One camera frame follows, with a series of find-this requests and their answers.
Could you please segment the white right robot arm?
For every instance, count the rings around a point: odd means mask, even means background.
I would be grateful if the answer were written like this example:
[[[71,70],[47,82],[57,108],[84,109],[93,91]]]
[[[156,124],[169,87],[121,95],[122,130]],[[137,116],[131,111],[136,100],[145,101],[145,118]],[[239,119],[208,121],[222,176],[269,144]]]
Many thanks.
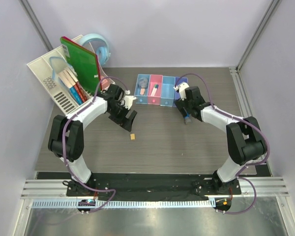
[[[185,120],[193,117],[226,133],[229,157],[212,175],[214,192],[224,194],[245,167],[268,151],[258,121],[254,117],[236,117],[205,102],[200,89],[188,83],[176,85],[174,90],[180,95],[174,103]]]

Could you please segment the blue and red books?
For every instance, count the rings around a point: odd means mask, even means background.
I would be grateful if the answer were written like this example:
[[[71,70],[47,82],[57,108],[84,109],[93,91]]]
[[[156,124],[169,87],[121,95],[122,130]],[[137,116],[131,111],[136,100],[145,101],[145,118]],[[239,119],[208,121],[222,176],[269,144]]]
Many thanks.
[[[72,98],[76,101],[76,103],[78,105],[82,105],[86,102],[86,98],[84,98],[84,96],[82,95],[82,92],[80,91],[80,89],[78,88],[78,86],[76,84],[69,85],[69,92],[72,96]]]

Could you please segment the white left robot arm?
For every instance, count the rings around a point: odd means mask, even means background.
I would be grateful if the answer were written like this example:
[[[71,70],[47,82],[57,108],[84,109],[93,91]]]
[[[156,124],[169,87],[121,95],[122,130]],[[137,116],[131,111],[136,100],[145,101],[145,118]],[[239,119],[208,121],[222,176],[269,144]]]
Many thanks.
[[[71,174],[68,187],[76,187],[84,196],[96,191],[93,173],[84,158],[84,130],[100,115],[108,113],[109,119],[130,132],[137,115],[131,107],[136,97],[130,91],[111,84],[107,90],[96,92],[94,97],[77,111],[53,119],[48,149],[65,164]]]

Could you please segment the light blue headphones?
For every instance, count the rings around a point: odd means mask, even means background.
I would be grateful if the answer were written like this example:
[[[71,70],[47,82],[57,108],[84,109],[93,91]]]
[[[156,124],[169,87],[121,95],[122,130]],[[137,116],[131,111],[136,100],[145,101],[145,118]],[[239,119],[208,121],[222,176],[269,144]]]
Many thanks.
[[[103,43],[103,46],[99,46],[96,48],[95,53],[99,56],[99,63],[101,66],[104,66],[107,61],[110,59],[110,45],[108,41],[100,34],[90,33],[84,35],[82,38],[79,39],[79,44],[81,46],[85,46],[88,43],[98,41]]]

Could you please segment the four colour drawer organizer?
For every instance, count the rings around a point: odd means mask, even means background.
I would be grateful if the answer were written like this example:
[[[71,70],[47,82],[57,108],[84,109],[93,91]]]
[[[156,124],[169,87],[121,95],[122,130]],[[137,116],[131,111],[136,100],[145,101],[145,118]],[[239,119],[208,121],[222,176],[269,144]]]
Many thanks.
[[[148,87],[145,88],[145,94],[140,95],[138,80],[141,77],[148,78]],[[134,96],[137,97],[137,104],[160,105],[164,107],[175,107],[174,104],[174,86],[182,82],[188,83],[186,77],[164,76],[155,74],[138,74]]]

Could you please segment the blue grey glue stick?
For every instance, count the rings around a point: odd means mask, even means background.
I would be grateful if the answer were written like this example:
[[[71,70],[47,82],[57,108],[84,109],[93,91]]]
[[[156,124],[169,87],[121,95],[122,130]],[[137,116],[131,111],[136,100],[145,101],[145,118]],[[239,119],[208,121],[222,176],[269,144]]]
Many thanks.
[[[190,124],[192,121],[191,121],[191,118],[190,118],[190,115],[187,115],[184,117],[184,123],[185,124]]]

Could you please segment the pink box in rack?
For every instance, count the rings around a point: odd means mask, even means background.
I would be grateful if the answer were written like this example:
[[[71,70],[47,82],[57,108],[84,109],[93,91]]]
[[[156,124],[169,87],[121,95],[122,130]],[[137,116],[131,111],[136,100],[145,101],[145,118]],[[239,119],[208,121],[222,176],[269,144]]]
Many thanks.
[[[106,90],[110,84],[111,84],[111,80],[110,78],[107,78],[106,76],[101,76],[101,87],[102,87],[102,90]]]

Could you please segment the clear jar of paperclips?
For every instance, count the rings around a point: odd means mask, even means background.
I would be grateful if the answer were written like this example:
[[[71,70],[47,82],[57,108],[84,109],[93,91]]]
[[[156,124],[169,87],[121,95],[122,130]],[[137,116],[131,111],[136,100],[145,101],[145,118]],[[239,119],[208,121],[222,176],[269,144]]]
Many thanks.
[[[145,78],[145,77],[139,78],[139,80],[138,80],[138,86],[141,89],[147,88],[148,87],[148,78]]]

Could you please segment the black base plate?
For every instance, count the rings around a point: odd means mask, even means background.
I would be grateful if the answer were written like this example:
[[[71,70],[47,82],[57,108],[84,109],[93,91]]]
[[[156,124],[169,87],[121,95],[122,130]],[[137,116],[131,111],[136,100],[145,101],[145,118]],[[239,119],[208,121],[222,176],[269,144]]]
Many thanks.
[[[106,201],[173,202],[206,200],[209,195],[240,195],[237,179],[219,183],[211,175],[95,173],[86,189],[64,180],[68,197],[97,197]]]

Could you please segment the white desk organizer rack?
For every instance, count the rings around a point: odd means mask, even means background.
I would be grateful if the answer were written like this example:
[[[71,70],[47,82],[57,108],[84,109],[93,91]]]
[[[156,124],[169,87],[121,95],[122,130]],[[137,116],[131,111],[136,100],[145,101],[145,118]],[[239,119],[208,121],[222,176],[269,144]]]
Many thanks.
[[[72,39],[73,42],[79,44],[79,39],[83,36],[78,36]],[[99,46],[104,44],[98,41],[94,41],[83,46],[84,48],[95,53],[95,50]],[[106,76],[99,63],[99,56],[97,55],[100,77]],[[39,82],[42,84],[44,89],[48,92],[51,99],[59,107],[59,109],[65,114],[70,114],[75,112],[77,109],[81,108],[86,102],[90,101],[94,94],[91,94],[83,89],[77,78],[77,73],[74,68],[67,63],[62,44],[55,49],[49,51],[48,53],[38,57],[37,59],[28,63],[28,68],[36,76]],[[86,102],[82,105],[78,105],[76,101],[72,98],[69,89],[63,84],[58,74],[66,70],[69,72],[76,85],[82,92]],[[101,91],[101,78],[95,90]]]

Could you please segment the green folder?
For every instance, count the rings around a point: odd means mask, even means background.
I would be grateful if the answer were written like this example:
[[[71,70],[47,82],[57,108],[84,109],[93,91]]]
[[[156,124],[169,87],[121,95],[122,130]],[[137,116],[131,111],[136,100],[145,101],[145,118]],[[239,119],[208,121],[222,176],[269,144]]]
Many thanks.
[[[87,92],[94,94],[100,80],[97,55],[69,38],[60,38],[65,58],[77,73],[78,81]]]

